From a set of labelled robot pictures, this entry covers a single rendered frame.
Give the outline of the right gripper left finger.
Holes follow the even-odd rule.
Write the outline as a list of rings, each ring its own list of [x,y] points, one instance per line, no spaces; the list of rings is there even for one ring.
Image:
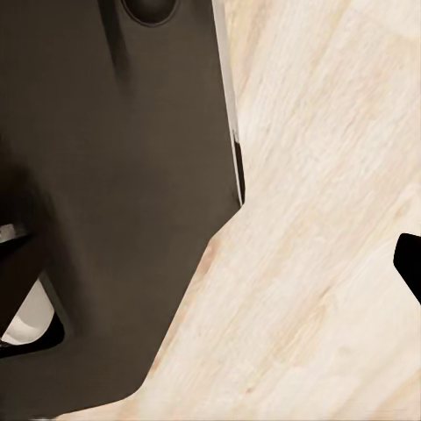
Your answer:
[[[0,243],[0,338],[46,266],[37,233]]]

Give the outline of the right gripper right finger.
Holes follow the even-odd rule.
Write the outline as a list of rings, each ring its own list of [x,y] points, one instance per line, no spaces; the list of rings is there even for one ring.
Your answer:
[[[393,264],[421,303],[421,237],[405,232],[400,234]]]

